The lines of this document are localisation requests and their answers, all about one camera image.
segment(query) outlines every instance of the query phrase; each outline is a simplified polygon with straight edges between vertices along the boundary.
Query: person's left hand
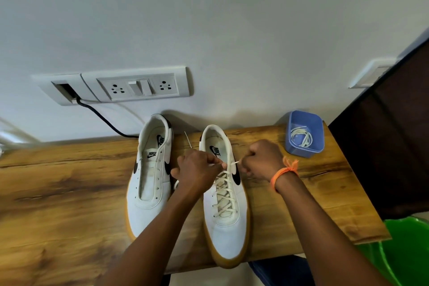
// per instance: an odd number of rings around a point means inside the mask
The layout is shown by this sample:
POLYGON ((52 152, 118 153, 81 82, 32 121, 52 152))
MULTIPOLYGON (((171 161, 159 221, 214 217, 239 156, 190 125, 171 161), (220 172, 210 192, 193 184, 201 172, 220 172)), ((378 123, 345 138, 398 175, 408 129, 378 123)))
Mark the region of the person's left hand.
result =
POLYGON ((227 168, 216 156, 195 149, 179 156, 177 163, 179 167, 171 170, 171 175, 179 180, 176 192, 188 192, 195 200, 210 189, 216 176, 227 168))

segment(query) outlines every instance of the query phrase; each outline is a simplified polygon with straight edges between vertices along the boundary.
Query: orange wristband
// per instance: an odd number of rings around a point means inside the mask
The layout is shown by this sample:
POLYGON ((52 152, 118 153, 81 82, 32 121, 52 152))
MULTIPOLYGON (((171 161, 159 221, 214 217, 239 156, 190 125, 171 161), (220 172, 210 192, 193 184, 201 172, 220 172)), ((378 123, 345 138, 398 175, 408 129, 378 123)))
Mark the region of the orange wristband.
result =
POLYGON ((291 171, 291 172, 294 172, 296 175, 299 176, 299 174, 298 174, 298 160, 297 159, 295 161, 293 161, 291 164, 285 156, 285 157, 283 157, 283 164, 286 165, 286 167, 278 170, 277 173, 274 174, 274 176, 271 178, 271 181, 270 181, 271 187, 276 192, 277 192, 277 190, 275 189, 275 182, 282 174, 285 174, 286 172, 291 171))

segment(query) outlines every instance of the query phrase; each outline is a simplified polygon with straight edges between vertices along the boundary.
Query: blue jeans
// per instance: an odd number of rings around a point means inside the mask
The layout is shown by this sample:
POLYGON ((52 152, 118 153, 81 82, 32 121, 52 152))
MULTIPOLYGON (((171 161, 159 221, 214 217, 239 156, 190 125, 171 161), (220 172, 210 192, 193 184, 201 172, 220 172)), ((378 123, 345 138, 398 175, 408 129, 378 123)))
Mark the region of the blue jeans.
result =
POLYGON ((250 261, 249 266, 265 286, 314 286, 305 258, 283 256, 250 261))

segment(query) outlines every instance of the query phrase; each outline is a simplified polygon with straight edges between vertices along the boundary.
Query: wooden tabletop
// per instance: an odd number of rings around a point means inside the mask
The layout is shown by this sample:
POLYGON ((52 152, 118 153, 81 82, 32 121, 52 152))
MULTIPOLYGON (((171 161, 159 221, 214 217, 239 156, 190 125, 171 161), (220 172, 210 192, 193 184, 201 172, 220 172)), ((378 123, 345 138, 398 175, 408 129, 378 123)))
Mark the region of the wooden tabletop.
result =
MULTIPOLYGON (((340 148, 325 128, 325 150, 299 157, 306 186, 355 243, 386 240, 377 215, 340 148)), ((285 126, 227 130, 234 155, 266 138, 283 148, 285 126)), ((190 134, 194 148, 201 133, 190 134)), ((188 148, 176 135, 172 166, 188 148)), ((126 249, 125 193, 137 141, 11 151, 0 158, 0 285, 92 285, 126 249)), ((251 211, 245 261, 302 253, 282 198, 267 183, 243 179, 251 211)), ((199 200, 182 228, 167 272, 213 267, 199 200)))

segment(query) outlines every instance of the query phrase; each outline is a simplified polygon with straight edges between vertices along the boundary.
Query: white sneaker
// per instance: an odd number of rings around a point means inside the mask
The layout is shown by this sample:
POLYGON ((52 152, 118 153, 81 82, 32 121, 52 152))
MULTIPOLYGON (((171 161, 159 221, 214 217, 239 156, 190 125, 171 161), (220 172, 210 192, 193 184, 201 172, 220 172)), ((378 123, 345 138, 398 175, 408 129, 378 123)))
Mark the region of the white sneaker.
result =
POLYGON ((154 114, 139 136, 137 160, 126 191, 126 226, 132 240, 164 208, 170 197, 170 122, 154 114))
POLYGON ((237 165, 233 164, 233 148, 220 127, 206 127, 200 139, 200 150, 213 153, 227 163, 227 170, 220 173, 204 193, 204 231, 216 264, 233 268, 243 260, 249 241, 247 196, 237 165))

